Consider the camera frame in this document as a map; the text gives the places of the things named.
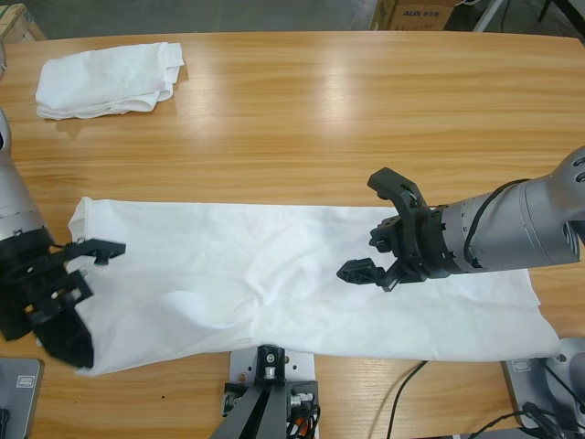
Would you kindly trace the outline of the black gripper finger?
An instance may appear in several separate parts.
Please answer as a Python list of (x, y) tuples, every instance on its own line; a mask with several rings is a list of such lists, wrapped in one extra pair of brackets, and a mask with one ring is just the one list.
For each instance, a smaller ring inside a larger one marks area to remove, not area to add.
[(336, 276), (349, 284), (375, 284), (386, 287), (386, 271), (376, 266), (370, 258), (345, 262)]
[(106, 266), (109, 264), (110, 259), (125, 254), (126, 244), (116, 241), (90, 239), (66, 244), (62, 251), (67, 262), (81, 256), (88, 256), (93, 258), (93, 262), (96, 265)]
[(387, 167), (372, 174), (367, 185), (380, 199), (389, 201), (400, 216), (415, 216), (430, 210), (418, 186)]
[(64, 309), (44, 322), (34, 325), (34, 334), (44, 350), (77, 369), (91, 369), (94, 348), (89, 330), (75, 309)]

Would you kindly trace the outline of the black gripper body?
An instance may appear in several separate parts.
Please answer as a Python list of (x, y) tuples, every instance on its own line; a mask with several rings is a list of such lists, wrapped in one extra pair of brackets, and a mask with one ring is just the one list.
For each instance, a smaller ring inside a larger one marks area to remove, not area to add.
[(66, 270), (64, 247), (44, 227), (1, 240), (1, 334), (5, 340), (34, 333), (34, 325), (64, 309), (75, 309), (91, 297), (80, 272)]
[(385, 270), (373, 265), (373, 283), (386, 291), (398, 284), (424, 282), (458, 273), (455, 255), (443, 238), (444, 206), (418, 209), (408, 225), (400, 216), (383, 219), (371, 232), (369, 245), (396, 258)]

